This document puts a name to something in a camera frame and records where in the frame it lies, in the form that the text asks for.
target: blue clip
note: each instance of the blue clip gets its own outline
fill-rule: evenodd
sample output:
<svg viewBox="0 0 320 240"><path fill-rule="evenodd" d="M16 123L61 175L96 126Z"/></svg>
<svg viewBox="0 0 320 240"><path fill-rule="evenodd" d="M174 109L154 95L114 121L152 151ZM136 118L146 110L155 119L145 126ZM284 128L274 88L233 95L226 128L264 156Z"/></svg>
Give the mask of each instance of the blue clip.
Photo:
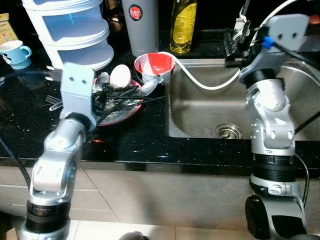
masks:
<svg viewBox="0 0 320 240"><path fill-rule="evenodd" d="M275 43L275 41L269 36L265 36L263 40L264 42L262 43L262 46L266 49L271 49Z"/></svg>

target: red label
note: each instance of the red label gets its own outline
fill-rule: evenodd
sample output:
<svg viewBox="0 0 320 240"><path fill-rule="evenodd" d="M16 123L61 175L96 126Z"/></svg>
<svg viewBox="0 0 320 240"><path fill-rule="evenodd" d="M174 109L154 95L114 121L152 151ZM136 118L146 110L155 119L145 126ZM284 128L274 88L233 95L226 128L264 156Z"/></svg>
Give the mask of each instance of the red label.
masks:
<svg viewBox="0 0 320 240"><path fill-rule="evenodd" d="M142 9L140 6L133 4L129 8L129 14L133 20L139 21L142 17Z"/></svg>

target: stainless steel sink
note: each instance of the stainless steel sink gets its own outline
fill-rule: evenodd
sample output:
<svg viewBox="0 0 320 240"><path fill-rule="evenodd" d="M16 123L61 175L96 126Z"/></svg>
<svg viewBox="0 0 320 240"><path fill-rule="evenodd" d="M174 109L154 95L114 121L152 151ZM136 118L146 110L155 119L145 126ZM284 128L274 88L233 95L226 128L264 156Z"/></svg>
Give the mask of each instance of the stainless steel sink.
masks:
<svg viewBox="0 0 320 240"><path fill-rule="evenodd" d="M224 59L184 59L182 63L202 84L217 86L237 69L224 67ZM282 66L285 93L291 101L295 127L320 111L320 73L292 60ZM166 130L177 138L250 139L245 111L246 88L236 79L219 90L195 85L178 66L166 86ZM297 133L296 140L320 141L320 117Z"/></svg>

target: plate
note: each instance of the plate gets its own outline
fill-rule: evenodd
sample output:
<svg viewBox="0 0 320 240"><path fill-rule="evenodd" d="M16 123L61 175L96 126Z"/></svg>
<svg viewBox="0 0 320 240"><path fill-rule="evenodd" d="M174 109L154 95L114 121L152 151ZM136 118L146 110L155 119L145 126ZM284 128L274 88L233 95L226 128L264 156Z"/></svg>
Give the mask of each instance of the plate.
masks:
<svg viewBox="0 0 320 240"><path fill-rule="evenodd" d="M141 88L141 85L133 79L131 79L130 85L138 86L138 89ZM141 100L129 100L129 101L132 101L132 103L138 103L138 101L141 101ZM103 127L103 126L109 126L109 125L120 123L130 118L133 114L135 114L139 110L140 107L141 105L138 105L135 108L130 110L124 109L124 110L112 112L104 120L102 120L98 126Z"/></svg>

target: yellow liquid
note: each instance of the yellow liquid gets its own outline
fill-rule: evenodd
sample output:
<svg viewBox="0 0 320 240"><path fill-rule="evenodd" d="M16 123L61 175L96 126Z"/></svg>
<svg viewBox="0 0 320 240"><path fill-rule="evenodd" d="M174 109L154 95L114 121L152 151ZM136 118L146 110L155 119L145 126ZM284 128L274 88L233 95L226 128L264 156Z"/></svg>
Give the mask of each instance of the yellow liquid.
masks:
<svg viewBox="0 0 320 240"><path fill-rule="evenodd" d="M197 3L185 7L171 25L170 50L177 54L189 52L194 33Z"/></svg>

